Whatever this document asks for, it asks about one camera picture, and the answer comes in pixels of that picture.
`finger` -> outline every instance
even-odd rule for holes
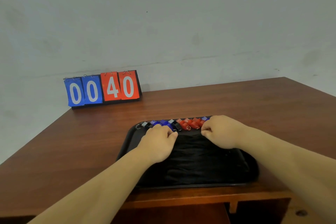
[[[206,122],[203,123],[201,131],[203,130],[211,130],[211,120],[207,120]]]
[[[173,142],[173,145],[174,145],[174,143],[175,143],[176,138],[177,138],[178,135],[179,135],[179,134],[178,134],[177,131],[175,131],[174,133],[171,133],[171,134],[169,135],[168,139],[169,139],[170,141]]]
[[[167,133],[167,136],[173,133],[173,131],[168,126],[162,126],[162,129],[165,133]]]
[[[201,132],[202,136],[205,136],[206,138],[208,138],[209,140],[212,140],[212,132],[209,130],[203,130]]]
[[[161,127],[161,124],[156,124],[153,128],[159,128]]]

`number 4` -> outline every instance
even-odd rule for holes
[[[114,94],[114,97],[117,98],[118,93],[119,93],[119,90],[116,89],[116,86],[114,84],[114,78],[111,76],[110,80],[108,81],[108,85],[107,85],[107,94],[108,95]]]

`wooden table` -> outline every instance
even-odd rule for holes
[[[0,217],[37,215],[115,162],[144,120],[224,114],[336,158],[336,98],[287,78],[145,92],[140,102],[69,110],[0,165]],[[247,186],[148,190],[123,208],[289,198],[264,167]]]

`blue number card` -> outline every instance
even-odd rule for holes
[[[82,77],[83,89],[85,95],[85,104],[103,103],[102,88],[98,75],[89,75]]]
[[[85,96],[81,78],[65,78],[64,84],[68,94],[68,105],[70,107],[84,105]]]

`black tray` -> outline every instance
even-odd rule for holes
[[[126,135],[126,139],[121,147],[121,150],[117,156],[117,160],[119,160],[122,156],[124,156],[129,151],[136,148],[142,138],[145,135],[146,129],[139,127],[138,124],[134,125],[128,131]],[[213,151],[211,154],[204,156],[204,160],[202,158],[198,159],[198,163],[195,163],[195,167],[199,167],[202,163],[206,163],[202,168],[209,169],[207,176],[202,176],[197,174],[197,178],[193,179],[189,176],[184,176],[184,180],[181,179],[181,184],[179,184],[179,179],[175,179],[174,182],[171,180],[169,181],[167,177],[168,166],[176,165],[176,159],[174,153],[179,150],[179,147],[183,147],[184,141],[186,141],[183,136],[192,136],[197,137],[198,139],[204,138],[204,143],[207,145],[208,149],[212,149]],[[188,140],[188,145],[192,144],[192,140]],[[216,179],[212,179],[213,181],[219,182],[208,182],[211,180],[212,171],[212,163],[216,165],[216,160],[220,160],[223,166],[221,171],[221,167],[217,167],[216,169]],[[221,149],[211,143],[208,139],[203,137],[200,134],[200,129],[191,129],[190,131],[179,131],[179,136],[177,137],[176,143],[174,145],[173,151],[171,155],[161,163],[156,163],[152,165],[140,178],[136,188],[191,188],[191,187],[222,187],[222,186],[236,186],[236,185],[245,185],[255,181],[259,175],[259,168],[257,165],[256,160],[249,155],[248,153],[244,152],[240,149]]]

